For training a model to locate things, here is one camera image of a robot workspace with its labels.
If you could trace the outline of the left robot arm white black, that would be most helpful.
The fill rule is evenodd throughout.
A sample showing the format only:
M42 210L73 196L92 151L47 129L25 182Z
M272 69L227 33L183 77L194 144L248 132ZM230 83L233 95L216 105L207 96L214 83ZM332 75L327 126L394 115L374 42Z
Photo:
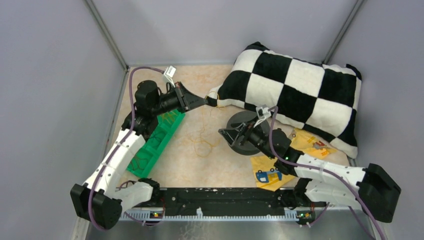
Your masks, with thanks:
M117 141L93 174L70 190L76 215L101 231L114 227L123 212L138 204L154 207L160 202L161 194L153 180L138 180L127 189L116 189L136 153L157 128L158 116L174 110L186 113L208 103L179 81L162 93L155 81L145 80L131 92L131 97L131 111Z

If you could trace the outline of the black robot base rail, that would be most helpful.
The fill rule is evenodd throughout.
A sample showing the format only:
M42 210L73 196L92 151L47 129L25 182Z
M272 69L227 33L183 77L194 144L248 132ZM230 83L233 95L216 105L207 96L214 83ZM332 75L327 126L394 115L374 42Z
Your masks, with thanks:
M165 210L167 217L194 216L198 209L206 217L283 216L300 207L325 206L325 202L297 197L292 188L270 191L257 187L161 188L151 200L137 204L138 208Z

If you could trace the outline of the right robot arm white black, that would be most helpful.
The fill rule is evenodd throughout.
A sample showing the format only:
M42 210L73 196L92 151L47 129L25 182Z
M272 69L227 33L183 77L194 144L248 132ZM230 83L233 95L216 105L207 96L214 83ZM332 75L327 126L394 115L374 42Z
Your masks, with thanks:
M393 221L402 190L380 165L354 167L320 160L291 147L291 140L280 128L266 133L252 121L221 128L218 133L231 146L252 144L275 159L274 166L282 174L298 177L293 192L297 205L327 202L359 208L382 223Z

